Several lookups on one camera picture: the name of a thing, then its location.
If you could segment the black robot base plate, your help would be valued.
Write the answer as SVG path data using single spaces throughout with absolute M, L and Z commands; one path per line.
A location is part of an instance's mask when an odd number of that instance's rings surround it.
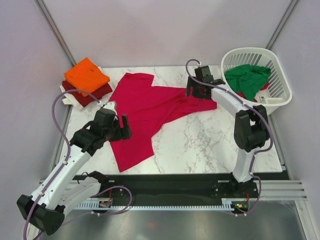
M 116 206 L 217 205 L 223 199 L 258 197 L 257 184 L 237 184 L 231 173 L 99 175 L 100 198 Z

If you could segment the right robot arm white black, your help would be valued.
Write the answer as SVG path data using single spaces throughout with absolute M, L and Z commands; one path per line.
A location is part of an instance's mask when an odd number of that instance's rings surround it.
M 214 79 L 208 66 L 198 65 L 195 76 L 191 75 L 187 64 L 185 70 L 188 74 L 186 96 L 213 100 L 234 117 L 233 138 L 238 154 L 229 191 L 240 197 L 247 191 L 246 183 L 257 178 L 253 174 L 257 154 L 267 152 L 273 146 L 267 110 L 263 105 L 246 104 L 225 86 L 222 79 Z

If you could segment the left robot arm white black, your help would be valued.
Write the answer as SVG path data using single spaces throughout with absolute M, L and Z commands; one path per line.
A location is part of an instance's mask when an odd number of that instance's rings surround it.
M 104 144 L 131 137 L 128 118 L 117 115 L 116 103 L 106 103 L 76 131 L 68 142 L 67 154 L 54 167 L 45 181 L 31 195 L 22 194 L 16 204 L 26 225 L 33 225 L 50 236 L 63 224 L 65 217 L 89 197 L 104 197 L 110 191 L 106 177 L 97 171 L 70 190 L 67 186 L 89 159 Z

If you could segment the pink red t shirt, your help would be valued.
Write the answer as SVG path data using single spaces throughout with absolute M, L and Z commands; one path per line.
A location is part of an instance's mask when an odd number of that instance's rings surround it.
M 118 115 L 126 115 L 132 135 L 128 140 L 111 143 L 120 172 L 154 155 L 152 137 L 166 123 L 192 113 L 217 109 L 212 99 L 186 95 L 180 87 L 153 86 L 154 76 L 125 73 L 110 97 Z

